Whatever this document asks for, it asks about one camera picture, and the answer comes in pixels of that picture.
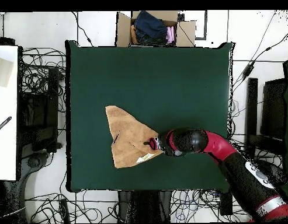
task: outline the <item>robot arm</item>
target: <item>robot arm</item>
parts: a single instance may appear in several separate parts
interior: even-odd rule
[[[288,220],[288,199],[283,191],[271,184],[255,163],[247,161],[218,134],[181,128],[150,138],[145,144],[149,144],[152,149],[163,150],[168,156],[208,154],[230,184],[234,198],[254,221]]]

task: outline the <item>folded cloth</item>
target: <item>folded cloth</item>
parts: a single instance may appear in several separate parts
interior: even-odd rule
[[[142,10],[134,21],[139,43],[165,44],[167,29],[162,20]]]
[[[144,145],[157,132],[138,122],[116,106],[105,107],[110,133],[113,137],[112,154],[116,168],[132,167],[162,153]]]
[[[171,27],[172,42],[174,41],[174,27]]]
[[[167,27],[167,33],[166,33],[166,38],[168,40],[168,42],[166,42],[166,44],[170,44],[172,43],[172,31],[171,31],[171,27]]]

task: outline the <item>green tabletop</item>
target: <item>green tabletop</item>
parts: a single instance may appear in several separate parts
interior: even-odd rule
[[[227,190],[205,154],[159,155],[115,168],[105,107],[120,107],[158,133],[193,127],[227,137],[231,48],[231,43],[218,49],[78,47],[66,41],[71,101],[67,188]]]

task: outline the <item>brown towel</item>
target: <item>brown towel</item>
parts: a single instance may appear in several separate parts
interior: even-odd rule
[[[105,111],[113,137],[112,153],[116,168],[132,167],[162,153],[143,144],[149,138],[157,137],[157,132],[116,106],[107,106]]]

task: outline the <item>cardboard box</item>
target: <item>cardboard box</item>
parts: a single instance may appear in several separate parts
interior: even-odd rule
[[[193,47],[195,44],[196,22],[177,22],[177,10],[147,10],[148,13],[161,19],[166,27],[175,28],[177,47]],[[116,46],[128,47],[131,43],[130,27],[140,11],[131,11],[131,18],[117,12]]]

